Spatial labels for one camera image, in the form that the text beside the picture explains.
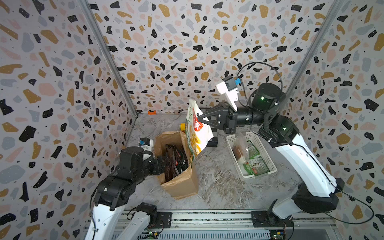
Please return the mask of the red black white sauce packet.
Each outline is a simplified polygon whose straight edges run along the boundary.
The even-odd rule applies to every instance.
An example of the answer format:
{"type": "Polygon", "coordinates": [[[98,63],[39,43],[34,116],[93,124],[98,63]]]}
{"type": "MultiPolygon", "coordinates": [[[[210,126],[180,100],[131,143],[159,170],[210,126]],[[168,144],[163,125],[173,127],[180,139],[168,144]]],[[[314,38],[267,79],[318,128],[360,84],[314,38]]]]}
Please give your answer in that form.
{"type": "Polygon", "coordinates": [[[175,158],[175,145],[166,145],[166,169],[165,169],[165,178],[166,182],[171,181],[177,177],[178,170],[176,168],[176,158],[175,158]]]}

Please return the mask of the large white yellow snack packet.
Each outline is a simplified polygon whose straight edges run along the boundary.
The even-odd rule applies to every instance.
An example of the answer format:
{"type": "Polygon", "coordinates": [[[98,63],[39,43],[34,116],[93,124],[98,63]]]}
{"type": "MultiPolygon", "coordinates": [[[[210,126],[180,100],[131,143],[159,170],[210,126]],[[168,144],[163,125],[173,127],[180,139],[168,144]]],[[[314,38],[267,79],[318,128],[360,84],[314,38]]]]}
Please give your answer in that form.
{"type": "Polygon", "coordinates": [[[202,115],[203,112],[198,107],[197,102],[190,99],[186,117],[186,135],[193,161],[195,160],[195,157],[206,148],[208,142],[214,137],[211,127],[202,123],[201,120],[198,120],[198,117],[202,115]]]}

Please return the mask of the dark packet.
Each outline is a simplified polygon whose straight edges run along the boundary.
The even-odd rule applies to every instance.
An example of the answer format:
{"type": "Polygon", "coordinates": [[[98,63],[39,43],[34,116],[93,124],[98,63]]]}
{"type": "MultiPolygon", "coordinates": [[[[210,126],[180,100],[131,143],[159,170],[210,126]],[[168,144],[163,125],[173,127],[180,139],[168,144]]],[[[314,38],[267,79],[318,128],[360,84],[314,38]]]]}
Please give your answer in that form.
{"type": "Polygon", "coordinates": [[[182,172],[184,172],[188,166],[189,161],[185,154],[184,150],[181,150],[178,147],[175,147],[175,158],[176,158],[176,168],[178,170],[178,174],[180,175],[182,172]]]}

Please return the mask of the clear red condiment packet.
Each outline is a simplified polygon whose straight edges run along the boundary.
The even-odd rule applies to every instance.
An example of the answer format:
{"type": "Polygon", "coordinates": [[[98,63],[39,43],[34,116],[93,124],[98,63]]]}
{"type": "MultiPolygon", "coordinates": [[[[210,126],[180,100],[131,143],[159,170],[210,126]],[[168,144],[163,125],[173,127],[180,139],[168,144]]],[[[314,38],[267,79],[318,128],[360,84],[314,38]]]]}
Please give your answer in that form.
{"type": "Polygon", "coordinates": [[[246,164],[249,160],[249,145],[243,134],[237,134],[232,148],[235,159],[239,166],[246,164]]]}

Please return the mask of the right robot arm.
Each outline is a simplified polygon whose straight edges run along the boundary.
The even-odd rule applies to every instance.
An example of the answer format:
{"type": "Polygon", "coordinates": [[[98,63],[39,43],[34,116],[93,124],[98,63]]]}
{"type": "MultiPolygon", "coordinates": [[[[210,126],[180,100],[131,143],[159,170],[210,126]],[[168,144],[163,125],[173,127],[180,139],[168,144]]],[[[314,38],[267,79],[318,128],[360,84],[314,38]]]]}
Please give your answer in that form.
{"type": "Polygon", "coordinates": [[[237,127],[259,126],[257,135],[280,152],[299,174],[302,182],[296,193],[273,201],[267,219],[278,222],[299,212],[318,214],[335,210],[339,203],[336,194],[343,190],[345,183],[320,164],[293,121],[278,114],[280,100],[286,94],[272,83],[263,83],[251,96],[253,99],[247,107],[236,107],[234,101],[220,102],[198,114],[197,120],[227,134],[234,133],[237,127]]]}

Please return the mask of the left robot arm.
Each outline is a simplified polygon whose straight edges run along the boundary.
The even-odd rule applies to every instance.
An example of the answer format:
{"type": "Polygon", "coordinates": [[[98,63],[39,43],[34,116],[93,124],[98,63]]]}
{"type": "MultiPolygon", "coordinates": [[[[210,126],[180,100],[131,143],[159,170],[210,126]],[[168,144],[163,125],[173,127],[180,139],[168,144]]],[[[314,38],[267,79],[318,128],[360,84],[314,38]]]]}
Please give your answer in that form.
{"type": "MultiPolygon", "coordinates": [[[[165,171],[163,157],[141,147],[128,147],[121,151],[120,162],[113,173],[102,180],[91,195],[91,224],[87,240],[109,240],[116,228],[130,196],[137,185],[148,176],[159,176],[165,171]]],[[[151,227],[165,224],[157,217],[157,207],[141,203],[132,210],[129,224],[119,234],[120,240],[157,239],[160,232],[151,227]]]]}

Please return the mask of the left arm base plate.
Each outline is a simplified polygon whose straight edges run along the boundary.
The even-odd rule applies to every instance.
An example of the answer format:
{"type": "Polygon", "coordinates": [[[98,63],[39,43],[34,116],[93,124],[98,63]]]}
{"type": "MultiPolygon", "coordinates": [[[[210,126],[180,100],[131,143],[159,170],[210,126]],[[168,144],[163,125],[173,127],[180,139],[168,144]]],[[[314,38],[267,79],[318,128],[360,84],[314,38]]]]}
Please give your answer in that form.
{"type": "Polygon", "coordinates": [[[172,212],[153,212],[146,213],[143,211],[135,212],[131,223],[143,228],[170,229],[172,221],[172,212]]]}

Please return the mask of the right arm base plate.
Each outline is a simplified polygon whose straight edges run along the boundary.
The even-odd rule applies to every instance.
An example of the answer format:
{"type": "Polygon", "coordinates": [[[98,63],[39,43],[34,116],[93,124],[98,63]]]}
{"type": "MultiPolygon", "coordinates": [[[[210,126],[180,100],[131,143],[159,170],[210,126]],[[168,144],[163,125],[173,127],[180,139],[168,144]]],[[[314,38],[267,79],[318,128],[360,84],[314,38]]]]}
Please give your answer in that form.
{"type": "Polygon", "coordinates": [[[294,226],[293,221],[289,218],[281,220],[268,211],[252,211],[251,220],[254,228],[291,228],[294,226]]]}

